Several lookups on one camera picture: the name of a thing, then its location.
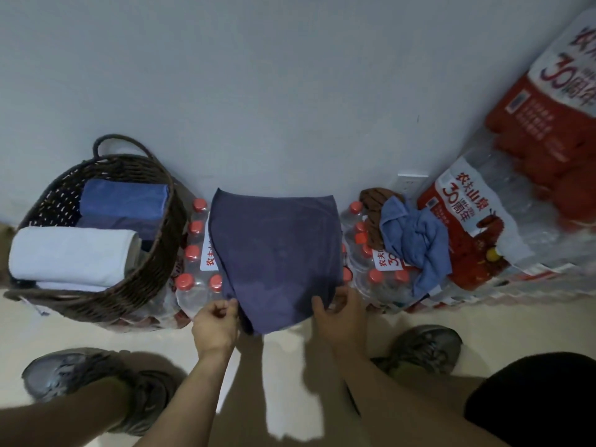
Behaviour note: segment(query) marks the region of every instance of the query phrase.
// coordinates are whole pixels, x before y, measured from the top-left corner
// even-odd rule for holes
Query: basket handle
[[[140,142],[138,142],[136,139],[131,138],[130,136],[125,136],[123,134],[117,134],[117,133],[111,133],[111,134],[105,134],[103,136],[100,136],[99,138],[97,138],[95,140],[95,142],[93,143],[93,157],[96,160],[99,160],[100,155],[98,152],[98,149],[100,147],[100,144],[104,141],[107,141],[108,139],[121,139],[123,141],[129,142],[131,144],[134,144],[135,146],[137,146],[140,150],[142,150],[145,155],[149,158],[151,158],[153,161],[155,161],[158,165],[160,165],[161,163],[159,163],[159,160],[155,157],[155,155],[153,155],[149,149],[147,149],[143,144],[141,144]]]

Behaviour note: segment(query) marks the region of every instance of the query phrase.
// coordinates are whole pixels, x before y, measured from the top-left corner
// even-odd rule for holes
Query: beige floor
[[[53,350],[93,346],[161,354],[189,371],[196,362],[190,327],[181,331],[113,334],[0,299],[0,406],[28,402],[20,373]],[[466,344],[457,374],[488,376],[521,356],[567,350],[596,358],[596,298],[549,306],[473,306],[456,312],[376,316],[369,324],[369,352],[382,354],[406,327],[439,323],[456,329]],[[326,345],[306,321],[244,342],[234,352],[212,436],[213,446],[366,445],[346,400]],[[134,439],[104,435],[92,445],[125,447]]]

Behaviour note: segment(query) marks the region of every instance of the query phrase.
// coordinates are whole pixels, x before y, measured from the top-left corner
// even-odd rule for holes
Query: hand
[[[312,310],[321,337],[337,354],[354,350],[366,355],[367,321],[360,294],[349,287],[338,287],[334,298],[336,307],[325,311],[320,296],[312,299]]]
[[[192,335],[199,357],[213,350],[231,354],[238,338],[238,300],[211,301],[199,310]]]

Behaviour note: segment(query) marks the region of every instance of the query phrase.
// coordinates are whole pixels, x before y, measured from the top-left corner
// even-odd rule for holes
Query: wicker basket
[[[131,154],[100,156],[100,144],[121,139],[136,145],[146,157]],[[33,281],[11,279],[4,293],[11,300],[26,299],[73,320],[91,323],[111,322],[142,307],[166,285],[174,268],[187,212],[176,194],[172,177],[147,148],[121,134],[107,134],[93,144],[93,158],[74,166],[58,177],[29,210],[19,229],[26,226],[75,226],[80,218],[79,201],[89,179],[116,182],[167,184],[169,195],[164,216],[146,261],[123,281],[106,291],[45,290]]]

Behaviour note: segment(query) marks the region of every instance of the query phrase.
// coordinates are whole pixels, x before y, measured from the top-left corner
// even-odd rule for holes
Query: electrical outlet
[[[424,182],[428,176],[420,174],[398,174],[393,187],[391,188],[396,193],[401,193],[410,199],[418,197],[424,186]]]

